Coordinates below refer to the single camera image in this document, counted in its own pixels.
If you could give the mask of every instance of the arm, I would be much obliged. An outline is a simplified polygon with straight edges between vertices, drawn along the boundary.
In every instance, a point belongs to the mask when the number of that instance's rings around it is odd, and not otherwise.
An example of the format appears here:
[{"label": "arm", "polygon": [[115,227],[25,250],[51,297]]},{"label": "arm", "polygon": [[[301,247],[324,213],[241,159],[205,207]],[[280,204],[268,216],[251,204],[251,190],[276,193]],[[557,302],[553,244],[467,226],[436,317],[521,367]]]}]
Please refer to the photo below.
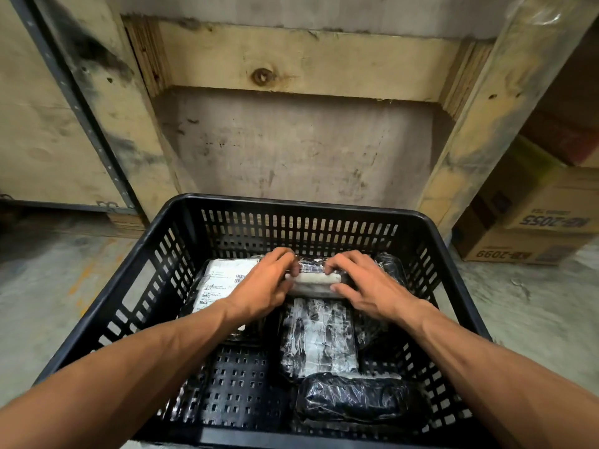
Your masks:
[{"label": "arm", "polygon": [[473,413],[506,448],[597,446],[599,399],[528,358],[464,329],[412,296],[358,251],[327,261],[344,269],[359,291],[332,286],[352,305],[394,321],[428,353]]},{"label": "arm", "polygon": [[0,410],[2,448],[118,448],[242,324],[280,305],[295,254],[267,254],[227,298],[103,347]]}]

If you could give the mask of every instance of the person's left arm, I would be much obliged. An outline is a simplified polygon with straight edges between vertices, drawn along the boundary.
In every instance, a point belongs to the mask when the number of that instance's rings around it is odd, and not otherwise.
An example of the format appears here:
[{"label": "person's left arm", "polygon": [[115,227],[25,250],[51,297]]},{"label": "person's left arm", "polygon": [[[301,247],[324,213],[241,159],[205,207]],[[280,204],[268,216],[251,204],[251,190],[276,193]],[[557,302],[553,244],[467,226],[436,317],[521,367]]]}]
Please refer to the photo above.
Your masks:
[{"label": "person's left arm", "polygon": [[0,409],[2,448],[118,448],[242,324],[283,303],[295,254],[267,254],[229,297],[73,362]]}]

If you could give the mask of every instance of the basket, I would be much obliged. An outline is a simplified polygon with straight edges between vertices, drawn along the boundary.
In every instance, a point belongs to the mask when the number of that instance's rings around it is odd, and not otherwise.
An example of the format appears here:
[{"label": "basket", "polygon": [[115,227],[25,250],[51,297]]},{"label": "basket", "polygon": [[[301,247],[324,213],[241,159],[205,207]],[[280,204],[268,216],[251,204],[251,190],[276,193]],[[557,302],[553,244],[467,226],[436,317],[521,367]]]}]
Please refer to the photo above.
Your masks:
[{"label": "basket", "polygon": [[[324,257],[350,249],[371,255],[387,251],[403,263],[412,294],[436,306],[433,291],[442,284],[459,323],[490,339],[436,227],[421,213],[186,194],[166,203],[36,383],[125,335],[175,319],[207,259],[248,257],[277,246]],[[495,447],[435,364],[402,334],[405,339],[388,359],[361,360],[363,369],[414,377],[429,392],[434,411],[431,424],[401,441],[351,432],[292,430],[292,395],[273,375],[277,365],[272,349],[243,344],[217,347],[198,384],[188,381],[135,439],[285,449],[398,442],[406,447]]]}]

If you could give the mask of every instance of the gray floor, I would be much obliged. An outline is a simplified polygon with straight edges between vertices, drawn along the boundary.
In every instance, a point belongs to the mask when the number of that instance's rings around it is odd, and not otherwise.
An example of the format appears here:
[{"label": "gray floor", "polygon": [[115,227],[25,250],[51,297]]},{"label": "gray floor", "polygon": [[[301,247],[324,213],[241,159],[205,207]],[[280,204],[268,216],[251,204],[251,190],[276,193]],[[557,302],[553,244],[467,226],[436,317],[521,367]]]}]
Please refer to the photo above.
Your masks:
[{"label": "gray floor", "polygon": [[[25,391],[134,240],[0,235],[0,405]],[[558,268],[456,263],[494,339],[599,394],[599,243]],[[452,311],[436,292],[441,308]]]}]

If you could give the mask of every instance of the person's right arm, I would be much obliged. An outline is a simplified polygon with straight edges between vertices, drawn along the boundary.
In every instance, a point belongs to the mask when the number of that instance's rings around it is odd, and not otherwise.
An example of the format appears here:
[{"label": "person's right arm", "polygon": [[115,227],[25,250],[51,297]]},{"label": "person's right arm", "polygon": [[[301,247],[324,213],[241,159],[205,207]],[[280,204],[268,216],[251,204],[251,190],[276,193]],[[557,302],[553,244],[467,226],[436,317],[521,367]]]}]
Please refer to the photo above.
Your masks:
[{"label": "person's right arm", "polygon": [[376,318],[392,320],[428,353],[473,414],[509,448],[595,448],[599,398],[532,360],[456,324],[418,299],[367,255],[329,258],[326,272],[343,269],[359,291],[331,288]]}]

